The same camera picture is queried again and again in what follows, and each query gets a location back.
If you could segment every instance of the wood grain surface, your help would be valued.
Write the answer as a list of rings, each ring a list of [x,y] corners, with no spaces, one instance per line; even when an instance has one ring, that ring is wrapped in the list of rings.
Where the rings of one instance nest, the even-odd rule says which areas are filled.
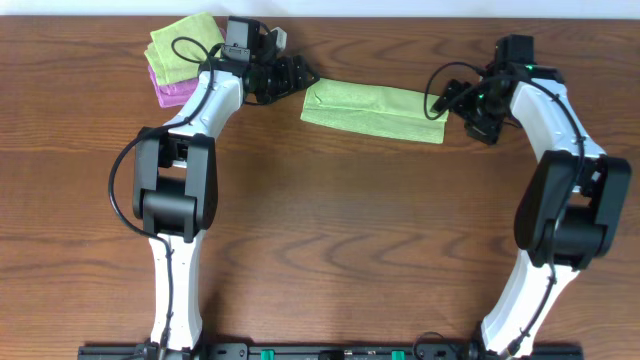
[[[143,51],[177,18],[0,18],[0,358],[73,359],[140,342],[154,315],[146,239],[116,219],[107,176],[158,107]],[[423,90],[439,65],[482,65],[495,41],[536,37],[612,156],[640,169],[640,22],[269,18],[325,77]],[[219,23],[224,26],[224,19]],[[439,92],[452,70],[436,81]],[[217,146],[220,202],[200,264],[209,335],[258,343],[467,338],[513,268],[513,218],[535,168],[523,131],[487,147],[451,116],[444,144],[299,120],[304,93],[233,115]],[[128,204],[132,160],[116,190]],[[571,284],[538,340],[589,359],[640,351],[640,182],[608,256]]]

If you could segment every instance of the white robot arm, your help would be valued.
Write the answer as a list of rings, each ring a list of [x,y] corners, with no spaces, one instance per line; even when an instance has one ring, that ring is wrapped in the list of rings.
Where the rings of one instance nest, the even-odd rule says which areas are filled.
[[[143,231],[156,236],[149,239],[156,316],[152,346],[146,349],[155,349],[159,359],[190,354],[201,337],[198,264],[217,207],[215,142],[222,129],[247,103],[248,94],[255,94],[253,105],[266,105],[319,80],[302,56],[277,58],[285,46],[284,31],[260,34],[261,28],[266,26],[256,20],[230,17],[221,58],[211,58],[218,50],[214,47],[210,63],[200,66],[194,94],[163,126],[167,131],[143,129],[144,139],[136,145],[134,214],[143,220]],[[160,167],[173,166],[186,168],[186,178],[158,173]]]
[[[571,112],[585,137],[585,156],[598,159],[605,152],[587,135],[575,115],[567,99],[566,87],[555,81],[534,79],[534,82],[559,95],[559,100]],[[536,159],[540,161],[547,150],[567,151],[574,156],[579,155],[576,136],[569,120],[560,107],[552,99],[532,85],[518,83],[511,100],[511,113],[520,121],[529,138]],[[533,340],[542,325],[544,318],[553,306],[562,290],[578,276],[579,270],[570,265],[556,265],[556,284],[552,287],[549,298],[545,301],[537,321],[528,336],[520,344],[519,351],[511,354],[514,357],[528,356],[533,351]],[[482,321],[482,340],[487,350],[502,353],[511,341],[520,336],[521,331],[534,317],[539,304],[543,302],[545,291],[549,285],[551,267],[533,265],[526,250],[519,250],[516,265],[509,281],[495,308]]]
[[[179,123],[195,111],[207,94],[206,88],[209,86],[210,76],[209,71],[200,74],[196,91],[182,110],[165,125]],[[169,134],[185,139],[196,134],[204,134],[214,140],[218,139],[227,120],[240,109],[245,97],[242,78],[230,72],[215,70],[213,81],[213,89],[204,99],[204,106],[199,114],[190,124],[170,129]],[[174,159],[172,166],[187,167],[186,159]],[[184,241],[184,237],[180,235],[159,233],[159,236],[167,240],[174,251],[172,271],[175,281],[173,316],[170,320],[172,331],[167,344],[169,349],[193,349],[202,332],[202,318],[198,306],[198,264],[200,263],[200,245],[206,232],[206,229],[199,230],[191,242]],[[159,344],[167,321],[165,310],[169,305],[167,258],[162,243],[155,239],[149,239],[149,243],[153,250],[156,268],[156,316],[151,341]]]
[[[560,73],[535,64],[532,37],[499,40],[487,69],[472,68],[483,76],[481,83],[452,80],[434,110],[451,107],[465,120],[468,135],[490,145],[510,115],[526,132],[538,160],[516,213],[520,250],[515,268],[482,321],[480,349],[472,353],[527,357],[562,290],[592,258],[609,249],[631,169],[624,159],[608,157],[589,137],[569,104]],[[570,205],[572,193],[591,202]]]

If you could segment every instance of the black cable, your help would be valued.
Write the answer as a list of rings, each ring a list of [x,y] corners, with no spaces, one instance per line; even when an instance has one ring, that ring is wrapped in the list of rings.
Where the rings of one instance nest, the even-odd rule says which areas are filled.
[[[576,165],[575,177],[571,181],[570,186],[567,188],[567,190],[566,190],[566,192],[564,194],[562,203],[561,203],[562,206],[560,207],[560,209],[558,210],[558,213],[556,214],[555,224],[554,224],[554,227],[553,227],[553,230],[552,230],[552,233],[551,233],[551,241],[550,241],[550,243],[553,243],[553,240],[554,240],[555,234],[556,234],[556,230],[558,229],[558,226],[560,225],[560,222],[562,222],[562,219],[564,218],[564,214],[565,214],[567,205],[569,203],[569,199],[571,198],[571,194],[573,193],[573,189],[575,188],[576,184],[578,183],[578,180],[580,178],[580,174],[582,173],[582,169],[584,167],[584,160],[585,160],[584,141],[585,141],[586,138],[580,133],[580,129],[578,128],[578,124],[576,123],[575,119],[573,118],[573,116],[569,112],[569,109],[567,109],[567,107],[564,105],[564,103],[562,101],[560,101],[559,95],[552,93],[546,87],[544,87],[544,86],[542,86],[542,85],[540,85],[538,83],[533,82],[529,78],[521,77],[521,76],[515,76],[515,75],[507,75],[507,74],[494,75],[494,76],[482,79],[482,81],[480,81],[478,84],[476,84],[474,86],[471,86],[470,88],[464,90],[463,92],[458,94],[456,97],[451,99],[451,101],[449,101],[447,103],[447,105],[437,115],[432,117],[432,116],[429,115],[429,112],[427,110],[427,97],[429,96],[429,88],[431,86],[431,82],[433,81],[435,76],[440,71],[445,69],[447,66],[450,66],[450,64],[446,64],[446,65],[440,67],[438,70],[436,70],[436,72],[431,76],[431,78],[429,79],[429,82],[427,83],[427,87],[426,87],[425,95],[424,95],[424,113],[425,113],[426,118],[429,119],[429,120],[438,119],[446,111],[448,111],[449,109],[453,108],[453,106],[455,106],[456,103],[458,103],[460,100],[462,100],[470,92],[472,92],[474,90],[477,90],[477,89],[479,89],[479,88],[481,88],[481,87],[483,87],[483,86],[485,86],[485,85],[487,85],[489,83],[496,82],[496,81],[520,81],[520,82],[523,82],[523,83],[526,83],[528,85],[531,85],[531,86],[535,87],[536,89],[542,91],[547,96],[549,96],[556,104],[558,104],[558,106],[560,107],[560,109],[562,110],[562,112],[564,113],[566,118],[569,120],[571,128],[572,128],[572,130],[573,130],[573,132],[575,134],[575,137],[576,137],[576,141],[575,142],[578,145],[578,164]],[[459,65],[463,65],[463,64],[464,64],[464,66],[471,67],[474,70],[476,69],[472,65],[468,65],[466,63],[459,63]],[[520,350],[520,345],[522,344],[522,341],[524,341],[524,338],[530,336],[531,329],[533,328],[533,326],[535,326],[535,323],[538,321],[538,318],[542,314],[542,311],[544,310],[544,307],[546,306],[547,302],[549,301],[549,297],[551,296],[551,290],[552,290],[553,286],[557,282],[555,264],[554,264],[554,260],[553,260],[553,250],[549,251],[548,256],[549,256],[548,263],[549,263],[549,267],[551,269],[551,276],[549,277],[549,284],[547,285],[547,289],[545,290],[545,293],[544,293],[544,295],[542,297],[542,300],[540,301],[540,305],[536,309],[536,312],[534,313],[533,317],[531,318],[531,320],[529,321],[527,326],[524,328],[524,330],[521,330],[520,331],[520,335],[518,337],[516,337],[514,340],[512,340],[511,343],[509,343],[509,346],[507,346],[507,351],[512,356],[514,356]]]
[[[174,50],[175,52],[175,43],[180,41],[180,40],[186,40],[186,41],[190,41],[196,45],[198,45],[200,47],[200,49],[204,50],[205,52],[205,56],[206,56],[206,61],[209,65],[209,69],[212,69],[212,63],[211,63],[211,58],[209,56],[209,53],[206,51],[206,49],[204,48],[204,46],[202,46],[202,44],[200,44],[199,42],[197,42],[194,39],[188,38],[188,37],[178,37],[176,39],[173,40],[173,42],[171,43],[171,48]],[[190,59],[183,57],[182,55],[180,55],[179,53],[176,52],[176,55],[178,55],[180,58],[186,60],[186,61],[190,61]],[[184,120],[174,123],[174,124],[169,124],[169,125],[163,125],[157,128],[153,128],[147,132],[144,132],[142,134],[139,134],[136,138],[134,138],[133,140],[131,140],[131,142],[129,142],[129,144],[127,144],[127,146],[124,147],[124,149],[122,149],[122,151],[120,152],[120,154],[118,154],[118,157],[116,157],[116,160],[113,163],[113,166],[111,167],[111,172],[109,173],[109,182],[107,185],[107,192],[109,194],[109,201],[111,202],[111,206],[113,207],[113,210],[115,211],[116,215],[118,216],[118,218],[120,219],[120,221],[122,221],[122,223],[124,225],[126,225],[130,230],[132,230],[133,232],[142,235],[144,237],[148,237],[150,239],[156,240],[161,242],[164,247],[165,247],[165,257],[167,258],[167,278],[168,278],[168,283],[169,283],[169,301],[168,301],[168,305],[167,305],[167,320],[165,322],[165,327],[162,331],[162,336],[160,338],[160,347],[161,348],[166,348],[167,347],[167,343],[169,341],[169,332],[171,331],[169,328],[169,323],[171,320],[171,316],[173,316],[173,274],[171,273],[171,255],[173,253],[173,251],[171,250],[171,245],[169,244],[169,242],[161,237],[159,237],[158,235],[154,234],[154,233],[150,233],[147,232],[143,229],[138,228],[137,226],[135,226],[134,224],[132,224],[122,213],[122,211],[120,210],[120,207],[118,206],[118,203],[116,201],[116,195],[115,195],[115,191],[114,191],[114,182],[115,182],[115,178],[116,178],[116,173],[118,171],[118,168],[120,167],[120,163],[122,163],[122,160],[124,159],[124,157],[127,155],[127,153],[129,153],[129,151],[131,151],[131,149],[136,146],[136,144],[138,144],[140,141],[142,140],[146,140],[149,139],[153,136],[158,136],[161,134],[164,134],[165,132],[169,131],[169,129],[173,129],[176,127],[180,127],[183,125],[186,125],[188,123],[190,123],[193,118],[198,115],[198,113],[202,110],[202,108],[204,107],[204,104],[206,103],[206,99],[209,96],[209,94],[211,93],[212,89],[213,89],[213,71],[211,71],[211,74],[209,75],[209,83],[207,85],[207,88],[205,90],[204,96],[202,97],[202,99],[200,100],[200,102],[198,103],[198,105],[196,106],[196,108],[194,109],[194,111],[186,116],[184,118]]]
[[[437,336],[441,340],[444,340],[444,341],[447,340],[444,336],[442,336],[442,334],[440,334],[437,331],[427,331],[427,332],[424,332],[424,333],[418,335],[416,337],[416,339],[413,341],[413,346],[411,346],[411,351],[413,352],[413,356],[418,360],[424,360],[424,357],[422,355],[420,355],[420,353],[418,352],[418,345],[420,345],[420,340],[424,339],[427,336]],[[453,345],[451,345],[449,343],[447,343],[447,346],[449,346],[449,349],[451,349],[451,351],[453,351],[453,353],[456,355],[456,359],[457,359],[459,357],[458,355],[459,355],[460,349],[454,348]]]
[[[426,88],[426,89],[425,89],[425,91],[424,91],[424,93],[425,93],[425,95],[424,95],[424,104],[423,104],[423,107],[424,107],[424,109],[425,109],[425,110],[424,110],[424,115],[425,115],[425,116],[427,117],[427,119],[429,119],[429,120],[436,120],[436,119],[438,119],[440,116],[442,116],[442,114],[444,114],[444,111],[442,111],[440,114],[436,115],[435,117],[430,116],[430,115],[429,115],[429,111],[427,111],[427,110],[426,110],[426,109],[427,109],[427,97],[428,97],[428,94],[429,94],[429,89],[431,89],[431,83],[433,82],[433,79],[435,79],[435,78],[436,78],[436,76],[438,76],[438,74],[439,74],[442,70],[444,70],[444,69],[446,69],[446,68],[448,68],[448,67],[450,67],[450,66],[464,66],[464,67],[468,67],[469,69],[471,69],[471,70],[475,71],[475,72],[476,72],[476,74],[478,74],[478,75],[480,75],[480,76],[484,76],[484,74],[485,74],[485,70],[484,70],[483,68],[480,68],[480,67],[477,67],[477,66],[471,65],[471,64],[466,63],[466,62],[463,62],[463,61],[452,61],[452,62],[450,62],[450,63],[446,63],[446,64],[444,64],[444,65],[440,66],[436,71],[434,71],[434,72],[433,72],[433,74],[432,74],[432,75],[431,75],[431,77],[429,78],[429,81],[427,81],[427,88]],[[453,100],[451,100],[451,101],[448,103],[448,105],[447,105],[447,110],[448,110],[449,108],[453,107],[453,105],[455,105],[455,103],[457,103],[457,102],[459,101],[459,100],[456,100],[456,101],[454,102]]]

